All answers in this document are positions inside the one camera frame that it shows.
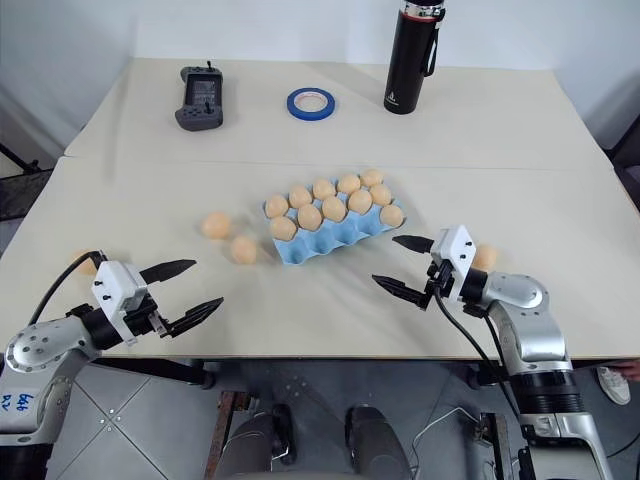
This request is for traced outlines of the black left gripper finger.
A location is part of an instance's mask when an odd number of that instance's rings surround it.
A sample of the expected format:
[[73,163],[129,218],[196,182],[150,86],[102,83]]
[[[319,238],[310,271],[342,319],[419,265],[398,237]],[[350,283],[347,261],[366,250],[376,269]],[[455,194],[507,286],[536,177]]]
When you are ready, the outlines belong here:
[[150,285],[170,280],[196,264],[192,259],[180,259],[159,263],[139,272],[141,283]]
[[186,311],[184,316],[178,320],[167,323],[166,334],[169,336],[179,336],[203,323],[212,315],[224,302],[223,297],[204,302]]

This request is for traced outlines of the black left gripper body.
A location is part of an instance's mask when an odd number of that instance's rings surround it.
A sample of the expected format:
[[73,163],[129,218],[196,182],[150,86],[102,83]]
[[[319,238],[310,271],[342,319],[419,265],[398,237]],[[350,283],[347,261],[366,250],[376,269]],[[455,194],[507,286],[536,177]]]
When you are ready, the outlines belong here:
[[167,322],[159,314],[155,300],[146,295],[137,309],[129,311],[124,317],[125,325],[134,337],[145,335],[151,331],[160,337],[168,334]]

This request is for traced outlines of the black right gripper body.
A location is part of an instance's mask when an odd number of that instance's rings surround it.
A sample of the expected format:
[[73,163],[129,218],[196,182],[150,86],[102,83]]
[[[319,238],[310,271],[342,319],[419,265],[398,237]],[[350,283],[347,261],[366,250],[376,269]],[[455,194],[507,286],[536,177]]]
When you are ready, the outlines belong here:
[[433,260],[427,269],[424,293],[431,298],[438,291],[442,298],[448,298],[454,284],[453,271],[449,260],[442,260],[439,264]]

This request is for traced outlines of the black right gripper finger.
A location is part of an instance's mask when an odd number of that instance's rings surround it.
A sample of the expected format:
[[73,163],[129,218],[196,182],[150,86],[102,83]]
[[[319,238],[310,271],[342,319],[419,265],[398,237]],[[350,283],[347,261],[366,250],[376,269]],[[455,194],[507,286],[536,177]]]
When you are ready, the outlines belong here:
[[404,282],[391,277],[372,275],[372,279],[391,295],[407,301],[421,310],[427,309],[430,302],[430,296],[427,293],[407,287]]
[[398,235],[394,236],[392,240],[404,248],[420,254],[430,253],[433,246],[432,239],[415,235]]

